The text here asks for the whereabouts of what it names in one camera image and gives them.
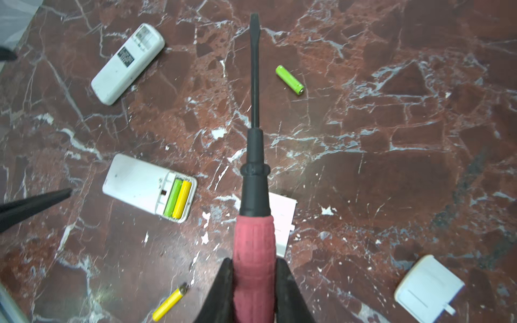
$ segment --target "black label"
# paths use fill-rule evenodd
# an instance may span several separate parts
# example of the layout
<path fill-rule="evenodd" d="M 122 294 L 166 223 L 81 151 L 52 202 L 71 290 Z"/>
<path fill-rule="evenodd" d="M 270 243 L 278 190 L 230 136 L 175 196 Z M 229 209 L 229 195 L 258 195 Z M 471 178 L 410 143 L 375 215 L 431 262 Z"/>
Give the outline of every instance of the black label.
<path fill-rule="evenodd" d="M 128 50 L 125 47 L 122 47 L 122 49 L 120 51 L 118 51 L 117 55 L 118 55 L 118 57 L 120 57 L 120 60 L 122 61 L 122 63 L 124 63 L 126 65 L 126 67 L 131 65 L 131 63 L 134 61 L 133 56 L 131 56 L 131 54 L 129 54 Z"/>

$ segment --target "red marble table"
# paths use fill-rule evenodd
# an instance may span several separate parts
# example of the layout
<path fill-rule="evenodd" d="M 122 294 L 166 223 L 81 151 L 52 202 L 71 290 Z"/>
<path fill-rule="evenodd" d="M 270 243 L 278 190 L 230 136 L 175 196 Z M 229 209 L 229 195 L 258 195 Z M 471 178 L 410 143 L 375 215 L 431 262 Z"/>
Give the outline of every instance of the red marble table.
<path fill-rule="evenodd" d="M 188 282 L 165 321 L 193 321 L 232 253 L 252 11 L 270 191 L 298 200 L 286 259 L 315 319 L 414 322 L 393 292 L 433 254 L 466 284 L 439 322 L 515 322 L 512 0 L 45 0 L 0 75 L 0 198 L 74 189 L 0 235 L 28 317 L 149 322 Z M 90 81 L 144 22 L 166 48 L 102 105 Z M 120 152 L 198 179 L 185 223 L 102 194 Z"/>

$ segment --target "yellow battery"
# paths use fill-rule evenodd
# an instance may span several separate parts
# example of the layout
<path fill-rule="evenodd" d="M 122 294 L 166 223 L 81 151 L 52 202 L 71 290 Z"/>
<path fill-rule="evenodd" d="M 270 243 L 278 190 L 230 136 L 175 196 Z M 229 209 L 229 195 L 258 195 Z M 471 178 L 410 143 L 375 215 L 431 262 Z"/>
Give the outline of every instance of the yellow battery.
<path fill-rule="evenodd" d="M 187 283 L 183 283 L 177 290 L 167 298 L 153 313 L 153 320 L 158 322 L 167 312 L 185 295 Z"/>
<path fill-rule="evenodd" d="M 187 203 L 187 199 L 190 193 L 190 187 L 192 186 L 191 182 L 183 181 L 181 185 L 181 190 L 179 190 L 178 201 L 174 206 L 174 211 L 172 212 L 172 217 L 175 219 L 181 219 L 181 215 L 183 214 L 183 210 L 185 209 L 185 204 Z"/>

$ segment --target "screwdriver handle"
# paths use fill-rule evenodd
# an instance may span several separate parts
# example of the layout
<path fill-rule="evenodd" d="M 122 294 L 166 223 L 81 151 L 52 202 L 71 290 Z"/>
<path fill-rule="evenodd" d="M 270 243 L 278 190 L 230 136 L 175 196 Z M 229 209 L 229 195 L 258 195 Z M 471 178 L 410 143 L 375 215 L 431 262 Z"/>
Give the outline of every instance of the screwdriver handle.
<path fill-rule="evenodd" d="M 236 323 L 272 323 L 276 243 L 273 217 L 237 216 L 233 245 Z"/>

